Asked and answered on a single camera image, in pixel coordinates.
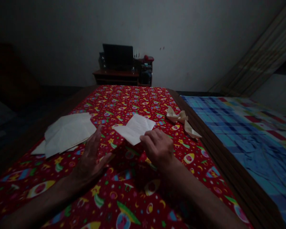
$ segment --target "red tablecloth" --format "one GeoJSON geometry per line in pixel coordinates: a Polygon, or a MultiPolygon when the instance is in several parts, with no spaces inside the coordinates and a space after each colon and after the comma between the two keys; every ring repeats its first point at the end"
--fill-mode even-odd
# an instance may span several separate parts
{"type": "MultiPolygon", "coordinates": [[[[165,118],[168,106],[179,113],[180,109],[164,88],[100,86],[74,108],[71,113],[89,112],[95,126],[105,126],[99,157],[112,152],[113,158],[96,186],[70,203],[44,227],[171,229],[197,226],[195,210],[162,178],[141,144],[132,146],[112,129],[114,125],[125,125],[134,113],[138,113],[154,120],[155,128],[160,128],[173,139],[175,156],[252,228],[202,143],[186,135],[182,124],[173,125],[165,118]]],[[[48,160],[44,156],[31,156],[35,147],[0,178],[0,219],[68,175],[85,145],[48,160]]]]}

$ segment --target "computer monitor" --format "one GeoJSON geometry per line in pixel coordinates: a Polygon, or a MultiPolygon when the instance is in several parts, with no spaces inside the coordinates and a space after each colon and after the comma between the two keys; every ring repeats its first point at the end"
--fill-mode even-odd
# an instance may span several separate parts
{"type": "Polygon", "coordinates": [[[107,68],[131,70],[133,67],[132,46],[103,44],[103,49],[107,68]]]}

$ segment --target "hand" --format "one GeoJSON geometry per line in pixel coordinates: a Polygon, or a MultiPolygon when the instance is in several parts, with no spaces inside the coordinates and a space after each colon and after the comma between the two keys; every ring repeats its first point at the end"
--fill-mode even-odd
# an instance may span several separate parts
{"type": "Polygon", "coordinates": [[[160,170],[170,166],[175,159],[173,141],[162,130],[147,131],[140,140],[147,157],[160,170]]]}
{"type": "Polygon", "coordinates": [[[99,125],[96,132],[86,141],[84,153],[77,166],[69,175],[72,185],[82,187],[89,184],[101,174],[104,166],[108,163],[112,153],[106,154],[104,158],[97,163],[101,130],[102,125],[99,125]]]}

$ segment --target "plaid blanket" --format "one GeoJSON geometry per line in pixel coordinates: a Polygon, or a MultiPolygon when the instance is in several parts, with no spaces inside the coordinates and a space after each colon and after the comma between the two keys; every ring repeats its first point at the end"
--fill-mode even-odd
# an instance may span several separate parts
{"type": "Polygon", "coordinates": [[[182,98],[273,199],[286,223],[286,116],[248,98],[182,98]]]}

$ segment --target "wall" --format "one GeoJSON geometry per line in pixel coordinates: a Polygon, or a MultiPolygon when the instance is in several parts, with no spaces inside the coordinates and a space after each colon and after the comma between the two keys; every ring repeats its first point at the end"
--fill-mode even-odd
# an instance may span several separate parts
{"type": "Polygon", "coordinates": [[[286,115],[286,75],[273,74],[251,98],[286,115]]]}
{"type": "Polygon", "coordinates": [[[153,86],[207,91],[285,3],[0,0],[0,41],[15,45],[43,85],[95,83],[102,43],[111,43],[155,58],[153,86]]]}

